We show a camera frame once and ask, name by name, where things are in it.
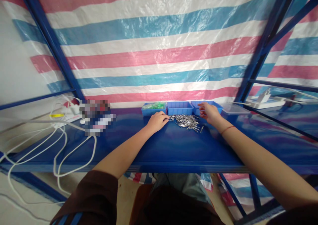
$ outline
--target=clear plastic container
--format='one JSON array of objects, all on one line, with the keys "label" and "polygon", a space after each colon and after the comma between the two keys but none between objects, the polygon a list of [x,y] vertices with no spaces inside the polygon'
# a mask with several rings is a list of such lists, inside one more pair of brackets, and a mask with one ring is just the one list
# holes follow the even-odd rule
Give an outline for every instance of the clear plastic container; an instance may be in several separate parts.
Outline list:
[{"label": "clear plastic container", "polygon": [[236,104],[222,104],[223,112],[227,115],[250,114],[250,111]]}]

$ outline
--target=blue plastic tray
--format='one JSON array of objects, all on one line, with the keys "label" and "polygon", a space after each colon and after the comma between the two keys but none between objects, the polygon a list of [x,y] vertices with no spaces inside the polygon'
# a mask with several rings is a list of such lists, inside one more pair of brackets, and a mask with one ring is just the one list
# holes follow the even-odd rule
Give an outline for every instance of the blue plastic tray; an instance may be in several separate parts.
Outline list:
[{"label": "blue plastic tray", "polygon": [[141,108],[141,112],[142,112],[143,116],[152,116],[156,112],[160,112],[160,111],[163,111],[164,113],[166,113],[166,110],[167,110],[167,104],[166,103],[165,103],[165,107],[163,109],[145,109],[145,110],[143,110]]},{"label": "blue plastic tray", "polygon": [[198,104],[203,103],[203,102],[207,102],[210,105],[216,106],[218,111],[219,111],[219,113],[222,112],[223,107],[220,104],[218,104],[218,103],[216,103],[214,101],[195,101],[195,102],[192,101],[191,104],[193,106],[193,113],[195,115],[200,115],[200,109],[199,109],[200,107],[198,106]]},{"label": "blue plastic tray", "polygon": [[189,102],[168,102],[168,115],[192,115],[193,107]]}]

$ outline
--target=blue metal frame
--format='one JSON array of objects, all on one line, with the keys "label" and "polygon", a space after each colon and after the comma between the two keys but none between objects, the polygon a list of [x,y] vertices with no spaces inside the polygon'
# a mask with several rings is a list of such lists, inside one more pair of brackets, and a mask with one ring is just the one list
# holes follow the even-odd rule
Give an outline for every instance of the blue metal frame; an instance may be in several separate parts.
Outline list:
[{"label": "blue metal frame", "polygon": [[255,175],[249,174],[249,181],[251,183],[254,207],[255,207],[255,209],[258,209],[261,207],[261,200],[259,198],[258,186],[257,186],[257,181],[256,181]]},{"label": "blue metal frame", "polygon": [[[44,98],[56,96],[59,94],[67,93],[67,92],[73,92],[74,96],[79,98],[79,99],[84,99],[84,95],[82,94],[80,90],[80,86],[75,79],[72,70],[66,60],[66,57],[63,54],[63,51],[60,47],[59,41],[55,35],[54,30],[51,28],[45,12],[42,9],[42,6],[39,2],[39,0],[24,0],[26,6],[28,7],[32,17],[34,18],[35,23],[37,24],[39,30],[41,31],[45,41],[47,42],[47,45],[52,52],[52,55],[54,59],[57,62],[58,67],[60,68],[68,86],[71,88],[70,90],[62,91],[59,93],[54,93],[54,94],[49,94],[49,95],[44,95],[40,97],[36,97],[33,99],[27,99],[27,100],[22,100],[19,102],[7,104],[7,105],[2,105],[0,106],[0,110],[5,109],[5,108],[10,108],[14,106],[18,106],[21,104],[29,103],[29,102],[34,102],[37,100],[41,100]],[[318,0],[310,0],[292,19],[289,23],[287,23],[278,33],[278,29],[290,9],[290,6],[294,0],[276,0],[275,4],[273,6],[273,9],[270,13],[268,23],[265,27],[264,33],[259,41],[259,44],[255,50],[255,53],[251,59],[251,63],[248,65],[247,70],[244,75],[244,79],[242,82],[242,86],[239,89],[239,92],[236,96],[236,102],[244,102],[253,86],[254,83],[260,83],[260,84],[265,84],[265,85],[272,85],[272,86],[277,86],[277,87],[286,87],[286,88],[292,88],[292,89],[297,89],[297,90],[306,90],[306,91],[311,91],[311,92],[318,92],[318,88],[316,87],[305,87],[301,85],[291,85],[291,84],[282,84],[282,83],[275,83],[275,82],[267,82],[267,81],[259,81],[256,80],[257,75],[268,55],[268,52],[270,51],[271,47],[274,46],[291,28],[293,28],[307,13],[309,13],[317,4]],[[271,118],[263,113],[260,113],[256,109],[250,108],[245,106],[251,111],[255,111],[259,113],[260,115],[263,115],[267,118],[270,118],[271,120],[278,122],[279,124],[290,128],[294,131],[297,131],[309,138],[313,138],[311,135],[304,133],[297,128],[293,128],[285,123],[282,123],[279,120],[276,120],[274,118]],[[66,198],[59,194],[57,191],[49,187],[47,184],[43,183],[41,180],[39,180],[37,177],[32,175],[31,173],[28,172],[13,172],[12,173],[13,178],[18,180],[19,182],[22,182],[24,184],[27,184],[28,187],[34,189],[35,191],[40,191],[40,194],[44,195],[45,197],[55,201],[65,201]],[[260,204],[260,198],[259,198],[259,192],[258,192],[258,187],[257,187],[257,182],[256,178],[254,175],[249,175],[250,178],[250,183],[251,183],[251,189],[252,189],[252,196],[253,196],[253,201],[255,205],[255,211],[250,213],[249,215],[246,215],[243,207],[239,203],[238,199],[236,198],[233,190],[231,189],[230,185],[226,181],[225,177],[223,174],[220,174],[222,180],[224,181],[224,184],[228,191],[230,192],[232,198],[234,199],[238,209],[240,210],[243,219],[237,221],[235,224],[241,225],[241,224],[246,224],[246,223],[254,223],[256,220],[259,221],[262,216],[268,215],[269,213],[273,213],[274,211],[277,212],[279,210],[282,210],[282,207],[279,205],[279,203],[276,200],[272,200],[268,203],[266,203],[264,206],[261,206]]]},{"label": "blue metal frame", "polygon": [[30,14],[32,15],[40,32],[42,33],[47,43],[47,46],[52,52],[52,55],[54,59],[56,60],[56,63],[58,67],[60,68],[68,86],[71,89],[75,89],[75,91],[73,91],[74,96],[81,100],[84,100],[84,95],[81,92],[79,83],[73,75],[73,72],[61,49],[58,38],[45,15],[45,12],[41,6],[40,1],[39,0],[24,0],[24,2],[27,8],[29,9]]},{"label": "blue metal frame", "polygon": [[263,48],[266,43],[275,36],[276,32],[281,25],[285,14],[290,8],[291,3],[294,0],[276,0],[269,15],[267,25],[264,29],[263,35],[256,47],[254,55],[251,59],[251,63],[247,66],[247,69],[244,74],[242,85],[238,90],[238,93],[235,98],[235,102],[245,102],[253,83],[250,82],[250,79],[256,79],[267,54],[262,54]]},{"label": "blue metal frame", "polygon": [[21,100],[21,101],[14,102],[14,103],[0,105],[0,110],[7,109],[7,108],[12,108],[12,107],[19,106],[19,105],[22,105],[22,104],[35,102],[35,101],[38,101],[38,100],[41,100],[41,99],[46,99],[46,98],[54,97],[54,96],[57,96],[57,95],[61,95],[61,94],[65,94],[65,93],[69,93],[69,92],[73,92],[73,91],[75,91],[75,89],[68,89],[68,90],[64,90],[64,91],[61,91],[61,92],[57,92],[57,93],[47,94],[47,95],[43,95],[43,96],[39,96],[39,97],[35,97],[35,98]]},{"label": "blue metal frame", "polygon": [[313,87],[313,86],[303,86],[303,85],[299,85],[299,84],[286,84],[286,83],[278,83],[278,82],[256,80],[256,79],[251,79],[250,82],[251,83],[259,83],[259,84],[271,85],[271,86],[274,86],[274,87],[283,87],[283,88],[290,88],[290,89],[296,89],[296,90],[303,90],[303,91],[309,91],[309,92],[318,93],[318,87]]},{"label": "blue metal frame", "polygon": [[310,0],[298,13],[266,44],[262,54],[268,53],[271,48],[286,35],[301,19],[318,5],[318,0]]},{"label": "blue metal frame", "polygon": [[[278,1],[282,1],[282,4],[285,7],[276,8],[277,6],[281,6]],[[258,43],[258,46],[256,48],[256,51],[252,57],[251,64],[248,65],[246,69],[246,73],[244,75],[244,79],[242,82],[242,85],[237,93],[237,96],[235,98],[236,102],[245,102],[247,96],[249,95],[249,92],[252,89],[252,86],[254,83],[262,83],[266,85],[272,85],[272,86],[278,86],[278,87],[285,87],[285,88],[293,88],[298,90],[306,90],[311,92],[317,92],[316,87],[305,87],[301,85],[294,85],[294,84],[283,84],[283,83],[275,83],[275,82],[268,82],[268,81],[261,81],[256,80],[258,73],[260,69],[262,68],[265,59],[271,50],[271,48],[284,36],[286,35],[302,18],[304,18],[315,6],[318,5],[318,0],[310,0],[306,5],[295,14],[295,16],[276,34],[275,31],[279,28],[281,25],[281,22],[287,13],[288,9],[290,8],[291,3],[293,0],[276,0],[275,5],[273,7],[273,11],[277,10],[277,14],[279,17],[277,18],[277,21],[275,21],[275,18],[272,18],[275,16],[275,14],[271,14],[268,20],[268,23],[266,25],[266,28],[264,30],[264,33],[262,35],[261,40]],[[270,28],[273,28],[273,31],[271,34],[268,34],[268,31]]]},{"label": "blue metal frame", "polygon": [[231,194],[231,196],[232,196],[232,198],[233,198],[233,200],[234,200],[236,206],[238,207],[240,213],[242,214],[243,217],[245,217],[245,216],[246,216],[246,212],[244,211],[242,205],[239,203],[239,200],[237,199],[236,195],[234,194],[234,192],[233,192],[231,186],[229,185],[229,183],[227,182],[227,180],[226,180],[226,178],[224,177],[223,174],[219,174],[219,175],[220,175],[220,177],[222,178],[222,180],[223,180],[223,182],[224,182],[224,184],[225,184],[226,189],[227,189],[228,192]]}]

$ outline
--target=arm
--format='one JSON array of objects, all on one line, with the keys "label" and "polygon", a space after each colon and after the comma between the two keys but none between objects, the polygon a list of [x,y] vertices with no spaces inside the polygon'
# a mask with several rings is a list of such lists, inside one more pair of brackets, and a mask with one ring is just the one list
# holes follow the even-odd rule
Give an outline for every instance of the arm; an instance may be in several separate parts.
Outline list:
[{"label": "arm", "polygon": [[113,150],[93,170],[109,173],[119,179],[132,164],[149,137],[159,131],[168,122],[165,119],[169,119],[169,117],[164,112],[157,112],[155,115],[152,115],[144,128]]},{"label": "arm", "polygon": [[126,172],[149,137],[168,122],[166,118],[169,117],[163,112],[152,115],[143,129],[88,172],[55,215],[51,224],[53,222],[59,224],[65,216],[67,216],[65,224],[71,224],[76,216],[81,216],[79,225],[116,224],[118,178]]},{"label": "arm", "polygon": [[318,203],[318,192],[289,166],[237,128],[229,128],[233,125],[221,117],[215,106],[207,103],[199,106],[205,110],[200,117],[224,132],[222,136],[242,162],[286,210]]}]

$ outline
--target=white wall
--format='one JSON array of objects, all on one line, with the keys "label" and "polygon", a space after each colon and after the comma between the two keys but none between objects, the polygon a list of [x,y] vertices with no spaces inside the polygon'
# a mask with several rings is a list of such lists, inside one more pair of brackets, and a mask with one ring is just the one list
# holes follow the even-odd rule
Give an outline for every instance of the white wall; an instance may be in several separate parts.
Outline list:
[{"label": "white wall", "polygon": [[[2,3],[0,3],[0,105],[50,94]],[[0,111],[0,117],[31,119],[50,112],[54,98]],[[16,125],[0,121],[0,131]]]}]

